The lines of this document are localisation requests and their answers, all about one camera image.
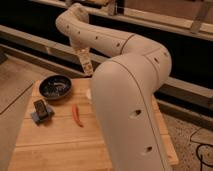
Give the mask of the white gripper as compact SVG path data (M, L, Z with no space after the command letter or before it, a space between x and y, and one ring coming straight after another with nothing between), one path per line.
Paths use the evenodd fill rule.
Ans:
M82 68L84 71L91 71L92 70L92 64L89 56L89 49L77 49L76 55L78 56L80 63L82 65Z

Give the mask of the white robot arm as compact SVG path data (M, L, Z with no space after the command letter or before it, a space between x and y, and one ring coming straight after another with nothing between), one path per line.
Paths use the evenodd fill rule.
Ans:
M91 78L92 104L115 171L172 171L152 107L168 79L169 51L144 36L95 26L79 3L56 19L75 48L109 57Z

